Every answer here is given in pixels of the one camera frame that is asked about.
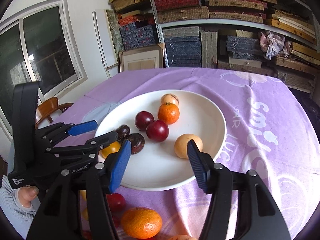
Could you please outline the person's left hand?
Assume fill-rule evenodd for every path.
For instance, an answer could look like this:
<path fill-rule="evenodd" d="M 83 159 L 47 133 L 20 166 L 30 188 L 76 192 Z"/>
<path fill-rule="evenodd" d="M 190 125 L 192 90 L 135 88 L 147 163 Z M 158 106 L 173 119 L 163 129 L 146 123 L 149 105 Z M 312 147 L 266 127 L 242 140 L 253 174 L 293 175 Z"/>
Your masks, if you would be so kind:
<path fill-rule="evenodd" d="M 39 189 L 36 186 L 30 185 L 20 187 L 15 192 L 16 199 L 20 206 L 28 209 L 31 207 L 31 202 L 37 197 L 38 194 Z"/>

